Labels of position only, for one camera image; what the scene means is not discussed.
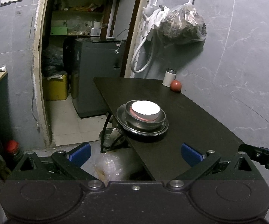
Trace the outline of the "white steel-lid canister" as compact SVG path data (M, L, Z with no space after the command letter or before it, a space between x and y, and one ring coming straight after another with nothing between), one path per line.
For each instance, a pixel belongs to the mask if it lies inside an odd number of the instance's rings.
M170 87L173 80L176 79L176 71L173 69L168 68L165 71L165 76L163 79L162 84L166 87Z

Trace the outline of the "steel plate with sticker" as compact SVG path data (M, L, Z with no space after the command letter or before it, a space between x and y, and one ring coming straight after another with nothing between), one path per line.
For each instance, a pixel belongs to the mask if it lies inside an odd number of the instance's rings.
M116 111L116 120L120 126L131 133L135 133L140 136L159 136L164 134L169 127L169 122L165 117L164 111L161 110L160 114L161 115L159 117L162 121L155 123L141 122L139 120L132 119L125 109L125 104L123 104Z

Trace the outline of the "green box on shelf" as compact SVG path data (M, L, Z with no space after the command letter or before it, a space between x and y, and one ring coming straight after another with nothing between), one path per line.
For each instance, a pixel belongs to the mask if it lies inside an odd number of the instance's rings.
M65 26L55 26L55 27L51 27L50 35L53 35L53 36L67 35L67 31L68 31L68 28Z

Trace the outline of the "yellow jerrycan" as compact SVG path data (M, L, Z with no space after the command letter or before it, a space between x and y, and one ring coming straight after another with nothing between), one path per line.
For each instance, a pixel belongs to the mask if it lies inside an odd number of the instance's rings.
M68 97L67 74L43 79L43 93L47 101L62 101Z

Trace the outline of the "red cap bottle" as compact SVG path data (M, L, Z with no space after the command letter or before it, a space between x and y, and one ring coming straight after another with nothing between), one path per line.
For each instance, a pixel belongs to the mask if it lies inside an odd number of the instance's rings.
M23 157L20 144L15 140L10 140L7 142L7 157L13 167L15 167Z

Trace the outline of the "white bowl red rim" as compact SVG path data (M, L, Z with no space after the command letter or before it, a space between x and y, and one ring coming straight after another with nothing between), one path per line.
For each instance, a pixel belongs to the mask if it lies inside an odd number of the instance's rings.
M159 105L147 100L139 100L133 102L129 110L135 118L142 121L156 120L160 114Z

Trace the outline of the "steel bowl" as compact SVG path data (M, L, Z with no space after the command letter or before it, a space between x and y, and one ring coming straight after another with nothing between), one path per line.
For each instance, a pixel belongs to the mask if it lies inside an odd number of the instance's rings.
M125 104L126 120L141 130L157 129L166 120L162 108L152 101L131 100Z

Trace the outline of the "plastic bag on wall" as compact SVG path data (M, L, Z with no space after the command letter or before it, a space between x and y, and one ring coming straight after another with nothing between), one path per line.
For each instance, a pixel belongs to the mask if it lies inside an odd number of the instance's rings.
M205 41L207 36L204 18L189 0L167 13L160 21L157 35L165 45L186 45Z

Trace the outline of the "dark grey appliance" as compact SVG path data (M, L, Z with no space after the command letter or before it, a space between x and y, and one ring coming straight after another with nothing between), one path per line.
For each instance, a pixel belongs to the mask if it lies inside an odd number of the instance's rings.
M124 41L117 39L78 38L74 42L71 73L71 97L80 118L103 115L107 106L93 79L119 77Z

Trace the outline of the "clear plastic bag below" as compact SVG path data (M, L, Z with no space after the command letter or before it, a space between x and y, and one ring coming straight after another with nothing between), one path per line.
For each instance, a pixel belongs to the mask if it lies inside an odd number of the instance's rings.
M133 148L99 154L94 169L105 186L111 181L143 181L149 177Z

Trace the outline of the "steel pot under table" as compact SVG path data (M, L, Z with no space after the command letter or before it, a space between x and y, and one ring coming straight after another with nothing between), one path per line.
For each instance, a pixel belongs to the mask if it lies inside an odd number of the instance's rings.
M117 150L127 145L124 134L118 128L106 128L99 134L101 153Z

